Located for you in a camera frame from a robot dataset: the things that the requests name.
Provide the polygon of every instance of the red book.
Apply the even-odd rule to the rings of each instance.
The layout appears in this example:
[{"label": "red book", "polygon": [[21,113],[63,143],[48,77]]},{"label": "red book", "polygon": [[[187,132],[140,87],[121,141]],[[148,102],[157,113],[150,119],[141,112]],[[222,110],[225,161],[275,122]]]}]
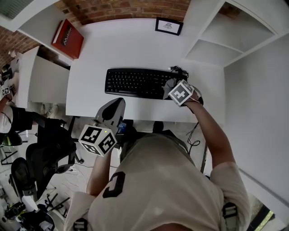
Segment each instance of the red book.
[{"label": "red book", "polygon": [[52,45],[73,59],[78,59],[83,36],[65,19],[59,23]]}]

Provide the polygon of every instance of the shoulder strap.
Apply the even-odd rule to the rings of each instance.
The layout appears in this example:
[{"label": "shoulder strap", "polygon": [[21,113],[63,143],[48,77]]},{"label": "shoulder strap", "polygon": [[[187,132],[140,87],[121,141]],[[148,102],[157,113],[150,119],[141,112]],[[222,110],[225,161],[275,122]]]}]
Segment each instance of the shoulder strap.
[{"label": "shoulder strap", "polygon": [[237,230],[237,207],[235,204],[228,202],[223,206],[223,217],[226,222],[227,231]]}]

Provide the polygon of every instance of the white t-shirt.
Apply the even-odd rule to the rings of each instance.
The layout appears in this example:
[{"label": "white t-shirt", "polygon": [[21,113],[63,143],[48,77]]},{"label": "white t-shirt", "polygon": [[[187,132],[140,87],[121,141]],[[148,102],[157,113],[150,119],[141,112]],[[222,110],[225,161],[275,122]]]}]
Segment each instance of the white t-shirt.
[{"label": "white t-shirt", "polygon": [[3,113],[0,113],[0,133],[9,133],[13,121],[12,108],[6,105],[3,109]]},{"label": "white t-shirt", "polygon": [[177,223],[193,231],[221,230],[222,208],[238,209],[238,230],[250,221],[248,196],[235,163],[206,178],[171,139],[155,134],[129,150],[98,197],[76,192],[65,222],[71,231],[83,217],[91,231],[150,231]]}]

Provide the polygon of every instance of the white wall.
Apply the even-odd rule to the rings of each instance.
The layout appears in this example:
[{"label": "white wall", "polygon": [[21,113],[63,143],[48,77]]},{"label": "white wall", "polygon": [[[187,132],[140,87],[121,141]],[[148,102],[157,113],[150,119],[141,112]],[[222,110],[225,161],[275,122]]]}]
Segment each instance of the white wall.
[{"label": "white wall", "polygon": [[237,164],[272,192],[243,176],[245,185],[286,224],[289,223],[288,60],[289,35],[286,35],[224,69],[224,128]]}]

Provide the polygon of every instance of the keyboard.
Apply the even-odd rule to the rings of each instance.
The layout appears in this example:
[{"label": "keyboard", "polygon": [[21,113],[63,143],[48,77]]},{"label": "keyboard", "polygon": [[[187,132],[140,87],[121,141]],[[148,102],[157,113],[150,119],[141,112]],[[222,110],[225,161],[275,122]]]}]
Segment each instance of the keyboard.
[{"label": "keyboard", "polygon": [[105,93],[147,99],[163,99],[163,87],[171,78],[187,81],[187,76],[168,71],[134,68],[109,69],[105,80]]}]

